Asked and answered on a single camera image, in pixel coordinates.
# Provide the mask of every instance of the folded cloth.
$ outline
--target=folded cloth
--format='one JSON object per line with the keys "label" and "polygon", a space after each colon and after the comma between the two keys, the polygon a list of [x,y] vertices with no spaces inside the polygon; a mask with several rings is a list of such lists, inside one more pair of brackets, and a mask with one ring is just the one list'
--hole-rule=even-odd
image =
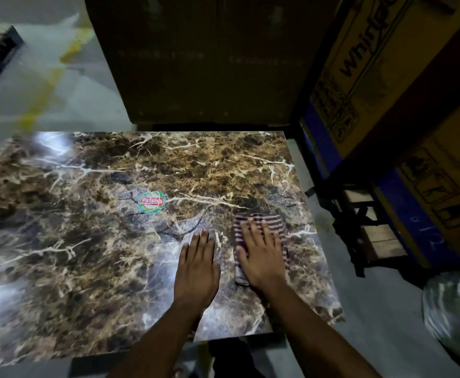
{"label": "folded cloth", "polygon": [[[264,215],[264,214],[252,214],[249,215],[253,218],[258,230],[263,235],[263,229],[261,225],[261,221],[265,220],[270,228],[271,232],[278,232],[279,237],[281,239],[282,244],[282,259],[284,260],[284,265],[286,267],[286,279],[287,279],[287,270],[289,269],[289,259],[288,259],[288,251],[286,246],[284,245],[284,241],[286,240],[286,228],[284,223],[282,222],[281,216],[279,215]],[[246,247],[246,243],[244,242],[244,238],[242,237],[242,229],[240,228],[240,222],[243,220],[247,220],[247,215],[239,214],[235,216],[235,222],[233,223],[233,231],[235,233],[235,240],[237,245],[240,245],[242,248],[246,250],[246,254],[248,253],[248,248]],[[249,282],[246,279],[246,275],[240,266],[239,259],[237,257],[237,250],[233,250],[233,259],[235,260],[235,283],[237,285],[244,285],[249,286]]]}

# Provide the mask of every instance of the gray concrete floor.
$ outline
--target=gray concrete floor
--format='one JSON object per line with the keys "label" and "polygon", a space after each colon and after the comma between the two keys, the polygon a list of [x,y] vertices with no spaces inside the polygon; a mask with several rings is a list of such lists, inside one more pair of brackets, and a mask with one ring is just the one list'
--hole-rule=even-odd
{"label": "gray concrete floor", "polygon": [[[82,0],[0,0],[0,23],[14,24],[26,42],[0,77],[0,142],[21,129],[33,112],[33,127],[41,130],[132,129],[93,31],[85,31],[82,38],[78,30],[85,14]],[[81,41],[81,50],[69,64],[61,63],[60,56],[75,40]],[[63,75],[55,79],[61,68]],[[290,140],[288,145],[305,191],[313,183],[298,147]],[[460,378],[460,367],[426,331],[421,291],[396,270],[383,267],[367,269],[366,278],[356,277],[346,246],[332,227],[333,218],[316,196],[308,199],[308,205],[345,311],[346,322],[335,329],[385,378]],[[253,344],[261,344],[253,347],[253,356],[266,377],[302,376],[287,343]],[[203,348],[188,345],[180,361],[190,370],[204,370],[196,362]],[[105,375],[71,371],[70,359],[0,368],[0,377],[5,378],[82,374]]]}

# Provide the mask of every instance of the sticker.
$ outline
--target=sticker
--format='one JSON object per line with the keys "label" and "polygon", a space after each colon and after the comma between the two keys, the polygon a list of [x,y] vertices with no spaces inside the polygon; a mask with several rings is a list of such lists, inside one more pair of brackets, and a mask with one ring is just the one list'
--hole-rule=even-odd
{"label": "sticker", "polygon": [[154,214],[165,207],[167,196],[162,191],[148,191],[137,204],[141,211],[147,214]]}

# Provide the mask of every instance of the marble-patterned tabletop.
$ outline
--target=marble-patterned tabletop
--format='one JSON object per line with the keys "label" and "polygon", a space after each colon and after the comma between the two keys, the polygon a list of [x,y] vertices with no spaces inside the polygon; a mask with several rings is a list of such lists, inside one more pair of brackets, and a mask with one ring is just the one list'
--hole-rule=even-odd
{"label": "marble-patterned tabletop", "polygon": [[[140,208],[161,191],[165,207]],[[128,349],[169,308],[181,244],[207,228],[220,290],[195,341],[272,331],[235,285],[233,217],[276,213],[290,284],[342,319],[281,132],[34,133],[0,149],[0,365]]]}

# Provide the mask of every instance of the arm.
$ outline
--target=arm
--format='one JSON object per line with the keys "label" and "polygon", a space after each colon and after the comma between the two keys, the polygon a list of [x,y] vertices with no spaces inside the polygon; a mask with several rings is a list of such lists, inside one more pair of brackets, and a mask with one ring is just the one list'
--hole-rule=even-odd
{"label": "arm", "polygon": [[252,220],[241,222],[249,256],[239,248],[240,264],[250,284],[262,291],[284,324],[306,377],[379,378],[372,366],[288,286],[279,234],[262,222],[263,236]]}
{"label": "arm", "polygon": [[169,310],[141,337],[108,375],[122,377],[170,377],[191,326],[211,304],[220,286],[220,265],[213,262],[214,239],[207,231],[196,233],[184,244]]}

